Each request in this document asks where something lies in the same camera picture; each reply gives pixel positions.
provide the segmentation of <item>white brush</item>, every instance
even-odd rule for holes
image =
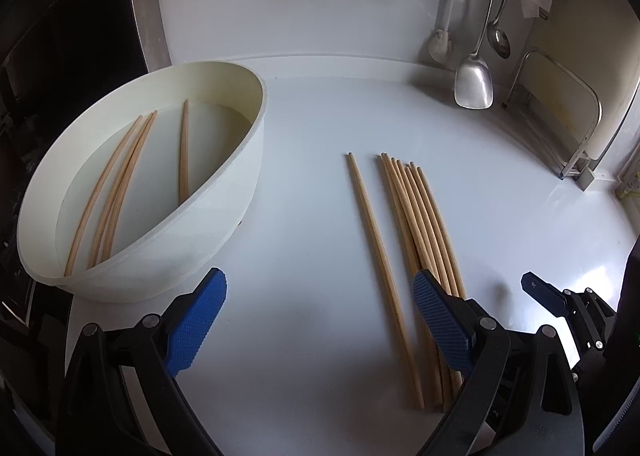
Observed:
[[[442,29],[436,30],[429,39],[429,54],[436,62],[445,64],[451,55],[451,41],[449,39],[449,23],[453,11],[453,1],[446,0],[442,17]]]

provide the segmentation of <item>white plastic basin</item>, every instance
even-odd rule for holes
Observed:
[[[185,99],[190,101],[190,197],[178,206]],[[266,89],[257,75],[215,61],[146,74],[94,103],[52,145],[25,193],[17,238],[27,273],[103,302],[139,301],[180,284],[220,249],[251,202],[262,162],[265,108]],[[74,270],[64,277],[73,235],[104,165],[133,121],[153,110],[158,117],[127,190],[111,257],[87,269],[118,164],[84,231]]]

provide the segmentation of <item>silver screw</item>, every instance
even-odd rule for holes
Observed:
[[[97,325],[93,322],[89,322],[89,324],[84,325],[84,328],[82,328],[82,335],[84,335],[85,337],[90,337],[97,330],[98,330]]]
[[[142,325],[145,328],[155,328],[156,326],[158,326],[159,322],[160,317],[158,317],[158,315],[156,315],[155,313],[151,313],[142,317]]]
[[[552,339],[553,337],[556,336],[556,329],[553,326],[549,326],[548,324],[545,324],[542,327],[542,334]]]
[[[480,319],[480,325],[485,329],[485,330],[495,330],[495,328],[498,327],[498,324],[496,321],[494,321],[491,317],[482,317]]]

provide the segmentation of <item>white countertop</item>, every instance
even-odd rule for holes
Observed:
[[[424,169],[468,296],[506,328],[554,325],[570,363],[577,361],[564,321],[526,295],[520,277],[533,271],[560,289],[590,286],[617,306],[635,236],[612,195],[560,181],[513,136],[501,110],[455,108],[445,91],[345,78],[272,79],[268,89],[255,197],[210,263],[226,274],[226,302],[193,365],[177,376],[225,455],[412,455],[439,419],[410,409],[348,152],[367,185],[408,321],[412,303],[381,152]],[[75,298],[67,359],[82,325],[132,326],[191,291],[207,269],[137,304]]]

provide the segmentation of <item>blue gripper pad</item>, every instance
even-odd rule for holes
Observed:
[[[225,274],[221,270],[212,269],[207,277],[198,285],[192,302],[168,334],[164,365],[172,378],[190,367],[225,302]]]
[[[522,289],[554,317],[567,317],[569,310],[564,294],[552,284],[528,271],[520,280]]]
[[[447,296],[430,272],[418,272],[414,279],[415,305],[447,359],[447,365],[466,375],[474,366],[471,358],[472,338],[456,319],[446,302],[447,298],[452,297]]]

